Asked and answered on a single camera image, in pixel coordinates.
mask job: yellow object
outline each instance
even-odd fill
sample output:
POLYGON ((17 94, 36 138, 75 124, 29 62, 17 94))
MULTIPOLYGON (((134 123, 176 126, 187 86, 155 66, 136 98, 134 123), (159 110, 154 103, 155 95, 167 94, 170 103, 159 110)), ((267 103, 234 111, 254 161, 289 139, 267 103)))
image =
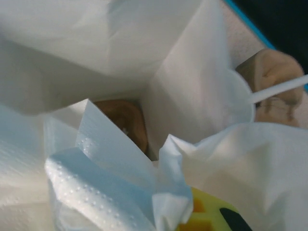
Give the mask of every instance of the yellow object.
POLYGON ((192 188, 192 194, 192 215, 176 231, 232 231, 220 213, 221 208, 237 212, 232 205, 195 188, 192 188))

